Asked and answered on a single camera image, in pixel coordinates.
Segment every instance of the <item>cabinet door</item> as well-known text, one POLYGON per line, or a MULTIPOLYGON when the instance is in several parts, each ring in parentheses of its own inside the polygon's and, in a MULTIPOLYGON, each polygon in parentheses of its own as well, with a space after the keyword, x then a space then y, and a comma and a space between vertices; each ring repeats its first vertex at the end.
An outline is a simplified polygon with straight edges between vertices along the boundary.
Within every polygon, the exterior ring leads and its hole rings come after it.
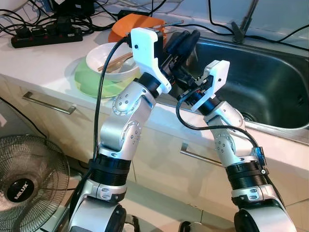
MULTIPOLYGON (((27 91, 27 89, 21 88, 21 96, 27 91)), ((71 102, 53 98, 35 91, 31 92, 33 93, 32 98, 50 105, 63 109, 69 109, 73 105, 71 102)), ((68 115, 23 99, 20 101, 27 102, 27 104, 31 105, 31 108, 34 109, 38 117, 44 122, 49 139, 60 146, 67 156, 88 163, 89 159, 93 157, 94 110, 74 105, 76 110, 68 115)), ((98 131, 100 131, 100 127, 107 117, 107 114, 99 114, 98 131)), ((135 181, 133 164, 130 168, 128 180, 135 181)))
MULTIPOLYGON (((0 96, 15 106, 18 110, 20 110, 24 115, 26 115, 34 124, 48 136, 48 130, 44 124, 44 122, 40 119, 36 110, 32 107, 32 105, 22 99, 22 88, 17 85, 13 85, 7 81, 5 81, 4 77, 0 76, 0 96)), ((17 114, 30 128, 33 129, 35 133, 38 133, 33 126, 20 114, 17 114)))
MULTIPOLYGON (((224 168, 181 154, 181 138, 142 131, 134 169, 137 183, 212 214, 233 220, 237 208, 224 168)), ((218 159, 213 148, 191 142, 188 150, 218 159)))

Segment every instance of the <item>wooden chopsticks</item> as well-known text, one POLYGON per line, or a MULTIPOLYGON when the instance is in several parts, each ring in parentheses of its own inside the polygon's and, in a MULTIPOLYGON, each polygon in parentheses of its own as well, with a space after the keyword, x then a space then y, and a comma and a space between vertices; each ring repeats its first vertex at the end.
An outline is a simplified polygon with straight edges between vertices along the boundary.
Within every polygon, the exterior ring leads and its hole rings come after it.
MULTIPOLYGON (((130 57, 133 56, 133 53, 132 52, 129 52, 129 53, 126 53, 116 59, 113 59, 111 62, 109 62, 108 66, 107 66, 107 69, 111 69, 113 68, 116 64, 118 64, 118 62, 121 62, 123 60, 126 60, 126 59, 129 59, 130 57)), ((98 67, 98 71, 102 71, 103 70, 103 67, 104 65, 98 67)))

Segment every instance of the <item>orange bowl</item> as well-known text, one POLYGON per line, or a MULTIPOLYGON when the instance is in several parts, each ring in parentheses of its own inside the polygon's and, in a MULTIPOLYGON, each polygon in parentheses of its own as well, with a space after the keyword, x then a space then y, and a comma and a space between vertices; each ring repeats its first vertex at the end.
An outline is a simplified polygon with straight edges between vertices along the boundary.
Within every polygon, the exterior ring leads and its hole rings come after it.
MULTIPOLYGON (((108 37, 108 42, 119 41, 133 28, 150 28, 164 23, 165 21, 159 18, 152 18, 139 14, 128 14, 113 25, 112 31, 108 37)), ((163 28, 158 28, 157 30, 163 32, 163 28)))

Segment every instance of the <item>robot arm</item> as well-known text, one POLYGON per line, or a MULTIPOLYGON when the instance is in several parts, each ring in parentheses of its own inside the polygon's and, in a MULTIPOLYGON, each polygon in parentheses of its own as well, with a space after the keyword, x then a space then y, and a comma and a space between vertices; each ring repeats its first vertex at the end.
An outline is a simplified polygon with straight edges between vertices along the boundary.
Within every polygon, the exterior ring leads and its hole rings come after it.
POLYGON ((97 158, 89 162, 93 173, 86 180, 70 219, 70 232, 122 231, 126 211, 118 202, 125 197, 126 178, 142 127, 155 98, 171 89, 159 69, 162 33, 136 28, 128 42, 133 46, 133 58, 142 76, 113 100, 112 113, 101 128, 97 158))
POLYGON ((231 125, 244 129, 241 114, 227 102, 220 102, 215 92, 226 82, 229 62, 214 61, 195 80, 183 67, 199 39, 199 32, 183 32, 166 47, 163 61, 163 36, 152 29, 133 29, 128 44, 142 76, 134 80, 113 100, 112 114, 101 128, 99 154, 90 161, 93 173, 87 179, 70 219, 70 232, 120 232, 126 218, 118 203, 126 193, 126 177, 137 149, 140 133, 155 105, 155 99, 177 84, 184 91, 199 85, 187 103, 205 117, 219 158, 232 185, 232 200, 239 207, 235 216, 238 232, 294 232, 295 227, 270 181, 261 147, 250 147, 248 137, 231 125))
POLYGON ((215 96, 226 82, 228 68, 228 61, 215 60, 205 67, 203 76, 198 80, 178 67, 171 69, 170 73, 184 91, 208 83, 203 92, 194 93, 186 102, 192 105, 192 110, 199 110, 204 115, 204 121, 210 127, 221 127, 211 132, 215 149, 231 183, 232 201, 239 208, 234 217, 236 231, 295 232, 280 194, 268 177, 262 148, 251 136, 248 138, 248 133, 245 135, 236 130, 245 130, 241 113, 215 96), (224 126, 233 126, 235 130, 224 126))

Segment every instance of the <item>green plate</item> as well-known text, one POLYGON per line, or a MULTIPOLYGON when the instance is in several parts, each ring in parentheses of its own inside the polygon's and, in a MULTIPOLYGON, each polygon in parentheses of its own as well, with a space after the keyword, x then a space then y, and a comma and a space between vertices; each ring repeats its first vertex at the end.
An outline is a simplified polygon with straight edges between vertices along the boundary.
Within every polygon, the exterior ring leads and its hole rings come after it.
MULTIPOLYGON (((110 98, 118 95, 133 81, 134 78, 136 78, 136 76, 121 82, 104 80, 102 98, 110 98)), ((100 74, 94 72, 87 66, 86 58, 83 58, 82 61, 78 64, 74 79, 76 87, 82 93, 97 98, 100 74)))

